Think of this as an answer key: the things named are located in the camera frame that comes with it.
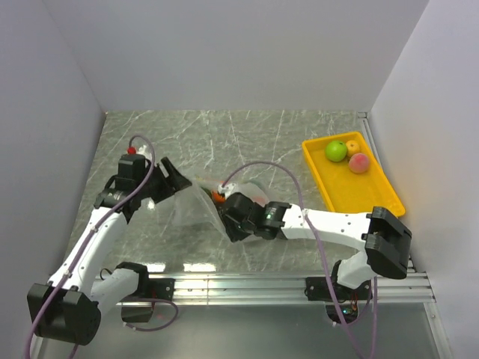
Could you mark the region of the clear plastic bag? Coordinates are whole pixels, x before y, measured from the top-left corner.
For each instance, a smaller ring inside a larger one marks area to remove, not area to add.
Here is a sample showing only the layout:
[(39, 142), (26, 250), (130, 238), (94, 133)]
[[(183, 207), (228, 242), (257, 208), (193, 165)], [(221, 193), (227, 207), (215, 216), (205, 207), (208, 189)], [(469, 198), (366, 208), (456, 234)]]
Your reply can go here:
[[(230, 240), (219, 217), (219, 204), (212, 199), (212, 191), (217, 191), (221, 182), (199, 176), (190, 177), (192, 186), (177, 192), (170, 199), (172, 224), (175, 227), (199, 227), (211, 225), (222, 237)], [(278, 196), (262, 183), (254, 179), (236, 182), (238, 192), (260, 205), (276, 200)]]

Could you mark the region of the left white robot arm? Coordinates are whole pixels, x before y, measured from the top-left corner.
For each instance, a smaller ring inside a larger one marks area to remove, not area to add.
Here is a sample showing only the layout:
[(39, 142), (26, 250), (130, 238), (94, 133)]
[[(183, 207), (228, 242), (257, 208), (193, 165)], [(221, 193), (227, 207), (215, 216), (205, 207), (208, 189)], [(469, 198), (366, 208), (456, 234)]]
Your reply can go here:
[(122, 262), (105, 280), (95, 280), (142, 201), (160, 203), (191, 184), (167, 157), (156, 164), (140, 154), (121, 156), (73, 250), (45, 284), (28, 291), (30, 335), (86, 346), (102, 317), (124, 298), (157, 299), (145, 265)]

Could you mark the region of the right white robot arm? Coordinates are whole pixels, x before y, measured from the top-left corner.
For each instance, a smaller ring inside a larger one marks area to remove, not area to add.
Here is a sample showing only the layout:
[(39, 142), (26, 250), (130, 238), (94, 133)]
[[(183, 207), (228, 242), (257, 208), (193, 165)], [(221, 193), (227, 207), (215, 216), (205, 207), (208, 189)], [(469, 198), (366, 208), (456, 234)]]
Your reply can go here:
[(272, 239), (321, 239), (356, 250), (332, 270), (329, 288), (336, 298), (347, 298), (376, 276), (402, 280), (407, 276), (411, 231), (389, 210), (345, 214), (302, 209), (292, 203), (264, 205), (239, 192), (218, 207), (219, 217), (232, 242), (253, 235)]

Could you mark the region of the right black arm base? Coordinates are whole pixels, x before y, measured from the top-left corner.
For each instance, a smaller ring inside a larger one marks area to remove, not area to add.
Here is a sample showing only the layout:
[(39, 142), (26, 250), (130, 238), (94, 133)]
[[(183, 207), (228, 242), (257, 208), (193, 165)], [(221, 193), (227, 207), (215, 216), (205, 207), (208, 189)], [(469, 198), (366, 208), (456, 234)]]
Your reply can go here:
[[(308, 301), (321, 301), (326, 303), (326, 315), (335, 323), (340, 324), (339, 315), (333, 304), (325, 277), (307, 277), (305, 279), (305, 296)], [(361, 317), (359, 302), (365, 301), (364, 310), (373, 299), (372, 282), (364, 282), (358, 289), (350, 289), (345, 286), (333, 284), (339, 307), (345, 322), (349, 325)]]

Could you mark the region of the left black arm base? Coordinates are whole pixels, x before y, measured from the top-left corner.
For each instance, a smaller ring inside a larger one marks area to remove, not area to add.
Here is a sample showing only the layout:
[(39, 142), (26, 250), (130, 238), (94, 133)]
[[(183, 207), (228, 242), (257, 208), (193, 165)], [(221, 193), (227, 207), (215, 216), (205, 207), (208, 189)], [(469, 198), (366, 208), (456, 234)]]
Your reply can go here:
[(173, 278), (149, 279), (145, 288), (122, 300), (121, 319), (128, 325), (149, 323), (154, 318), (158, 319), (159, 309), (165, 307), (166, 310), (172, 310), (172, 317), (163, 327), (170, 325), (179, 315), (179, 308), (173, 302), (174, 286)]

